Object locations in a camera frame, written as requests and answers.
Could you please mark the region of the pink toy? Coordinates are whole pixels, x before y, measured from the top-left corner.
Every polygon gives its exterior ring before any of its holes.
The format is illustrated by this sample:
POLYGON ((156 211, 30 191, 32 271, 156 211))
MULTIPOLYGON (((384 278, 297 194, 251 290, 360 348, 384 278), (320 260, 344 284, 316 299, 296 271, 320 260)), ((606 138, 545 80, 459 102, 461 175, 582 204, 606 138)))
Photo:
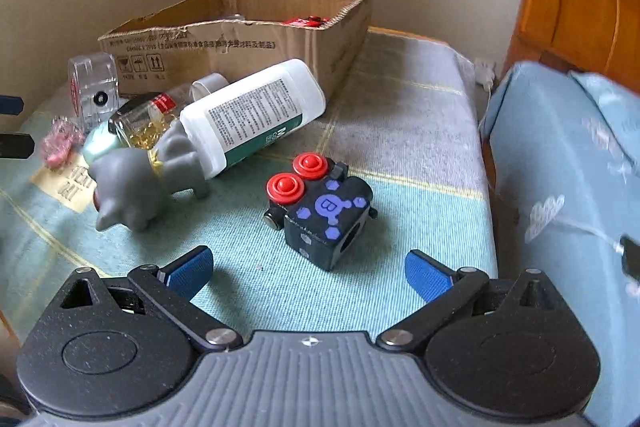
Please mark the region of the pink toy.
POLYGON ((85 133, 71 119, 55 117, 39 145, 43 165, 51 170, 66 165, 75 148, 84 144, 84 141, 85 133))

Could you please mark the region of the light blue oval case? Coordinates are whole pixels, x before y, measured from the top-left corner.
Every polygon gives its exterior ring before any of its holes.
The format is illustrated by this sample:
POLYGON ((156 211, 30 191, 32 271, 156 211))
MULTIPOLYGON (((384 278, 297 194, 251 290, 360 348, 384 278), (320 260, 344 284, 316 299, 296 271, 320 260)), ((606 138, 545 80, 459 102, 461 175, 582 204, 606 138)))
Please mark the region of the light blue oval case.
POLYGON ((90 166, 100 157, 121 147, 122 142, 118 135, 108 130, 108 122, 104 121, 87 135, 81 154, 86 164, 90 166))

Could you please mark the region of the clear plastic box red label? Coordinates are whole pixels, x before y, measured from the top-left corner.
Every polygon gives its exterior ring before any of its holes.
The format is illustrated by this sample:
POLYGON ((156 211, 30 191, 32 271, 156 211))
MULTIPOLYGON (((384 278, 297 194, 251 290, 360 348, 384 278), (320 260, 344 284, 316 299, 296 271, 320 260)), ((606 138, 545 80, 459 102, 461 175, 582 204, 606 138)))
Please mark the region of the clear plastic box red label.
POLYGON ((67 62, 67 76, 78 126, 88 134, 119 108, 114 57, 105 52, 72 57, 67 62))

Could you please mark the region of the black toy train blue print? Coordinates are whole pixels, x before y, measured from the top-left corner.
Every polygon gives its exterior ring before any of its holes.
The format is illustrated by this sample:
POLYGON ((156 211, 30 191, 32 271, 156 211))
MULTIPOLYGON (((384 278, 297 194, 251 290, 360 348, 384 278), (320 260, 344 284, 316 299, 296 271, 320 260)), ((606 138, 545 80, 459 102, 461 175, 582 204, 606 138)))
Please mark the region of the black toy train blue print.
POLYGON ((378 217, 373 192, 341 161, 314 152, 297 155, 292 169, 266 183, 269 207, 262 219, 282 231, 285 243, 330 272, 366 223, 378 217))

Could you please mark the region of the large white plastic bottle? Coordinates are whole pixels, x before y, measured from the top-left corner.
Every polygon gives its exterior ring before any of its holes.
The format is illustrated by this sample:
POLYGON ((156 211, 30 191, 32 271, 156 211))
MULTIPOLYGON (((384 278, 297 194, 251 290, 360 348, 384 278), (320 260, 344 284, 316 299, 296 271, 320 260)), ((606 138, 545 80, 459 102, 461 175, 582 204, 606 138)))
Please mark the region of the large white plastic bottle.
POLYGON ((309 67, 292 58, 200 98, 179 116, 204 178, 276 143, 320 117, 326 97, 309 67))

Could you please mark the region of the glass bottle of yellow capsules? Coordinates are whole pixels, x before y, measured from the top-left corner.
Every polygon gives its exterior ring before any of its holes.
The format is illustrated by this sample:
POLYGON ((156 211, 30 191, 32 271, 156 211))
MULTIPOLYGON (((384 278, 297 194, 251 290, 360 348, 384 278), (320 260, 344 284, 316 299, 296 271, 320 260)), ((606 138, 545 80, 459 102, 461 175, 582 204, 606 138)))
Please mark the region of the glass bottle of yellow capsules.
POLYGON ((126 146, 149 150, 189 104, 224 87, 228 80, 219 72, 180 84, 165 92, 149 92, 130 98, 108 120, 108 131, 126 146))

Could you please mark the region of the cardboard box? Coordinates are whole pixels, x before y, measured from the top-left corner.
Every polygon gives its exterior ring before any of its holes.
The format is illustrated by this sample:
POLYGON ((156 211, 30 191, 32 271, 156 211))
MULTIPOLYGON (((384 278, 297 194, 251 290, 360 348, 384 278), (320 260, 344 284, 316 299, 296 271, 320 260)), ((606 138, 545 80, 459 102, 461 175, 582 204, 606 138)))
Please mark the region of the cardboard box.
POLYGON ((366 40, 372 0, 238 0, 238 8, 245 20, 212 20, 208 0, 182 0, 101 36, 101 50, 117 64, 120 94, 166 91, 212 72, 233 82, 299 58, 332 95, 366 40), (309 15, 330 21, 320 28, 284 23, 309 15))

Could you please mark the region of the red toy train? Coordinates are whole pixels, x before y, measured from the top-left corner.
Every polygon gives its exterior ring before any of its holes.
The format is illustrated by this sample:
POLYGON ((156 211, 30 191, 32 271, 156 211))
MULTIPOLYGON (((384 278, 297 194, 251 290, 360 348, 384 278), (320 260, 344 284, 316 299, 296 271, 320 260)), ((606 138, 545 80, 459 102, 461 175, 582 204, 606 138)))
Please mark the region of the red toy train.
POLYGON ((284 23, 285 25, 299 28, 320 28, 326 26, 329 21, 327 17, 309 15, 307 17, 293 17, 284 23))

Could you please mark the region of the wooden headboard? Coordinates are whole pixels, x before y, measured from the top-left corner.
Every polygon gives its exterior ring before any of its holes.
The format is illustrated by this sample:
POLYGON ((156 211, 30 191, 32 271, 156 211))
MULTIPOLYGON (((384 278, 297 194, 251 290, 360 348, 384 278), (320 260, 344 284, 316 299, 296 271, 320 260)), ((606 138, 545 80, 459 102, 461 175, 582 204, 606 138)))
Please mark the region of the wooden headboard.
POLYGON ((521 0, 503 69, 532 61, 639 91, 640 0, 521 0))

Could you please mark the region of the white wall plug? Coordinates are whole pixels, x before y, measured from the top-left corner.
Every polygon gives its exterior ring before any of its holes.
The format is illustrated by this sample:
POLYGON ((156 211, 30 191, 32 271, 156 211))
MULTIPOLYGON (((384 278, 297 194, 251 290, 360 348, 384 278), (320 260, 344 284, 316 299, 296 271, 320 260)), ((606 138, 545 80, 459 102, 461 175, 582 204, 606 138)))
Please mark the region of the white wall plug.
POLYGON ((496 63, 486 58, 474 60, 475 83, 485 91, 490 92, 496 79, 496 63))

